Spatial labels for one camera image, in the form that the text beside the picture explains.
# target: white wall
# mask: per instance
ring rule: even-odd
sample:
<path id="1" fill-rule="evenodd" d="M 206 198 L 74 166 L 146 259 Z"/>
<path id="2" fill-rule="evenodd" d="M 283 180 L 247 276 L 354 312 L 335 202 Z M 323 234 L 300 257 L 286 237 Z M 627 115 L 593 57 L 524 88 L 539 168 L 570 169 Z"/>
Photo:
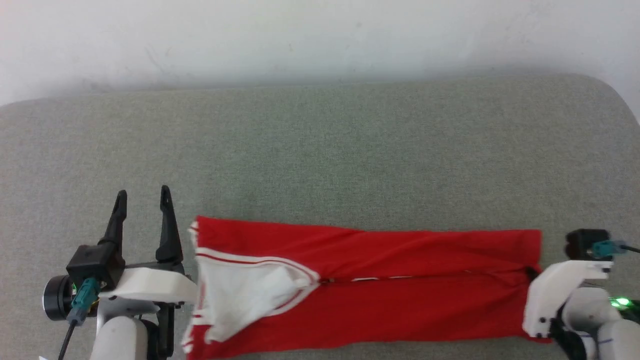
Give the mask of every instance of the white wall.
<path id="1" fill-rule="evenodd" d="M 0 0 L 0 104 L 565 71 L 640 115 L 638 0 Z"/>

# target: gray upholstery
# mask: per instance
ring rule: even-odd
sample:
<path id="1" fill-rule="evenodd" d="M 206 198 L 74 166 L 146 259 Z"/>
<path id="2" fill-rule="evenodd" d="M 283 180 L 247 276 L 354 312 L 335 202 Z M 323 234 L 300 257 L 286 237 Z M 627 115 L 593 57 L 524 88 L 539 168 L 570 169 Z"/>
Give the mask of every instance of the gray upholstery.
<path id="1" fill-rule="evenodd" d="M 4 106 L 0 358 L 57 357 L 67 327 L 46 319 L 42 289 L 64 274 L 78 245 L 99 239 L 122 188 L 129 192 L 130 263 L 154 257 L 160 185 L 168 184 L 187 257 L 186 227 L 202 214 L 376 230 L 537 228 L 548 265 L 564 260 L 564 234 L 579 227 L 640 244 L 639 140 L 620 96 L 575 75 L 142 92 Z M 637 260 L 619 261 L 611 291 L 640 296 Z M 192 260 L 186 264 L 196 272 Z M 446 294 L 433 296 L 446 301 Z M 177 340 L 186 318 L 179 314 Z M 88 358 L 93 325 L 76 331 L 68 359 Z M 183 357 L 178 348 L 174 358 Z M 554 345 L 510 338 L 246 356 L 464 357 L 563 355 Z"/>

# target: camera lens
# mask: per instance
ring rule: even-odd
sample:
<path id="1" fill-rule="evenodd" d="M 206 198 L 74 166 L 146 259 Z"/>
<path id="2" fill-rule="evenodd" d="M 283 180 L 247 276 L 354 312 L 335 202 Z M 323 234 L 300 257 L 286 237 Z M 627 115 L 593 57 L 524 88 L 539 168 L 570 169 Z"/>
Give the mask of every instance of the camera lens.
<path id="1" fill-rule="evenodd" d="M 71 311 L 74 295 L 69 275 L 52 277 L 42 294 L 42 309 L 49 319 L 64 320 Z"/>

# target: black cable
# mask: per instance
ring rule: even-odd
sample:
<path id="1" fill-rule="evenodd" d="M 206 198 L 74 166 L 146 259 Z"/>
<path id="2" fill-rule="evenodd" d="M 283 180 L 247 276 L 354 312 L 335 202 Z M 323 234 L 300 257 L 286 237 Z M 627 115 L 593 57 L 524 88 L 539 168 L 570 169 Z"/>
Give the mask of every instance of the black cable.
<path id="1" fill-rule="evenodd" d="M 638 254 L 640 254 L 640 249 L 637 247 L 633 247 L 633 246 L 628 246 L 628 245 L 620 245 L 621 249 L 625 249 L 625 250 L 629 250 L 632 252 L 637 252 Z"/>
<path id="2" fill-rule="evenodd" d="M 62 347 L 60 348 L 60 355 L 58 355 L 58 360 L 62 360 L 65 358 L 65 352 L 67 352 L 67 346 L 69 346 L 69 340 L 71 340 L 71 335 L 74 333 L 74 329 L 78 324 L 77 320 L 71 320 L 69 324 L 69 330 L 67 330 L 67 335 L 65 336 L 65 341 L 62 341 Z"/>

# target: red fabric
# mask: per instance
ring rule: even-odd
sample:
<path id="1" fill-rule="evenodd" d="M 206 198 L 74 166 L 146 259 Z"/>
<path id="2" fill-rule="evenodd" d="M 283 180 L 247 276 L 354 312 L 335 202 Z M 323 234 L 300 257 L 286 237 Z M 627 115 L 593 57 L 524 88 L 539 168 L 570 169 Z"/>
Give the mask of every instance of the red fabric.
<path id="1" fill-rule="evenodd" d="M 527 267 L 540 270 L 537 230 L 367 232 L 197 220 L 199 247 L 291 259 L 323 283 L 288 312 L 261 318 L 223 343 L 205 344 L 208 326 L 194 325 L 189 360 L 359 341 L 526 336 Z M 411 278 L 389 279 L 398 276 Z M 366 277 L 379 280 L 352 282 Z"/>

